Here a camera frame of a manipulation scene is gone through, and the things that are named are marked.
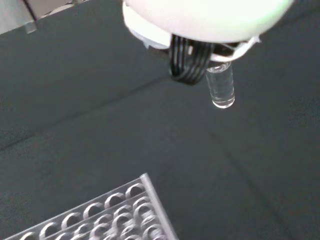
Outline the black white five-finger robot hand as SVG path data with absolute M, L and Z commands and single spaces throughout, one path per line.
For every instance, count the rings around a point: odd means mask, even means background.
M 214 64 L 241 58 L 291 0 L 125 0 L 123 21 L 147 48 L 168 55 L 175 82 L 197 84 Z

